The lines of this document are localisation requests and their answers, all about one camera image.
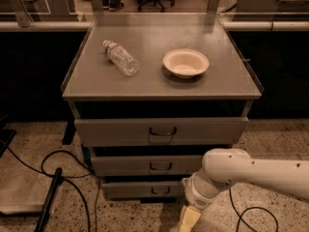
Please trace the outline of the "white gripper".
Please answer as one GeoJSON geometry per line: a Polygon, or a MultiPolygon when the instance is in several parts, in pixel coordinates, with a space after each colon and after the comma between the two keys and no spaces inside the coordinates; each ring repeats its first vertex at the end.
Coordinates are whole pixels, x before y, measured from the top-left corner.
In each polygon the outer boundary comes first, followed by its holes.
{"type": "Polygon", "coordinates": [[[193,183],[193,176],[183,179],[184,197],[189,206],[183,206],[178,232],[191,232],[204,211],[212,203],[212,199],[203,196],[193,183]]]}

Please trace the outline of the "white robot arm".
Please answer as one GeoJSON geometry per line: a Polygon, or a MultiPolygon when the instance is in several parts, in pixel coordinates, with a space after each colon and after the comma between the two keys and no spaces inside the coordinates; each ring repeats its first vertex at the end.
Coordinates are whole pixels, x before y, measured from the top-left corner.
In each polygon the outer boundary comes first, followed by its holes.
{"type": "Polygon", "coordinates": [[[183,178],[187,205],[182,208],[178,232],[191,232],[215,197],[237,183],[309,202],[309,161],[253,159],[236,148],[207,151],[201,168],[189,178],[183,178]]]}

